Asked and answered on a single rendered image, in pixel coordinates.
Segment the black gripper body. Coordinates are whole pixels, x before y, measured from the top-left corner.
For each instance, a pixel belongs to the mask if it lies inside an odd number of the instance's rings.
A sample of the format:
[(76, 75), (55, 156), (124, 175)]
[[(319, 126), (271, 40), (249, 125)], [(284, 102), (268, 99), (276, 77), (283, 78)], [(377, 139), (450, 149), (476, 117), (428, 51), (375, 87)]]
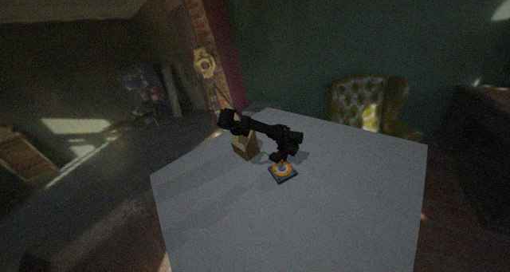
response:
[(278, 147), (277, 149), (279, 150), (277, 153), (273, 152), (270, 156), (269, 156), (269, 159), (271, 161), (273, 161), (274, 163), (278, 164), (281, 162), (282, 160), (282, 157), (284, 157), (286, 154), (283, 153), (283, 150), (284, 150), (284, 146), (286, 144), (292, 144), (291, 142), (288, 142), (288, 143), (279, 143), (278, 141), (276, 141), (276, 144), (278, 144)]

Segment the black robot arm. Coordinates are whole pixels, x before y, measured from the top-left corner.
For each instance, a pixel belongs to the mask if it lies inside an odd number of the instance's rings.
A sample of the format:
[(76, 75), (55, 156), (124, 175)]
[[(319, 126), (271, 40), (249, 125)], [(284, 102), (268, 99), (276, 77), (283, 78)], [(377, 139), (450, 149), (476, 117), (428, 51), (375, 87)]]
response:
[[(234, 113), (238, 113), (241, 116), (241, 121), (234, 119)], [(236, 109), (224, 108), (221, 109), (218, 118), (219, 128), (230, 130), (232, 135), (240, 136), (243, 135), (248, 137), (249, 131), (254, 130), (267, 135), (279, 143), (288, 143), (284, 146), (283, 153), (288, 153), (291, 156), (300, 149), (299, 144), (303, 143), (304, 134), (302, 132), (290, 131), (290, 128), (283, 124), (268, 125), (260, 121), (251, 119), (250, 116), (241, 115)], [(285, 130), (284, 130), (285, 129)]]

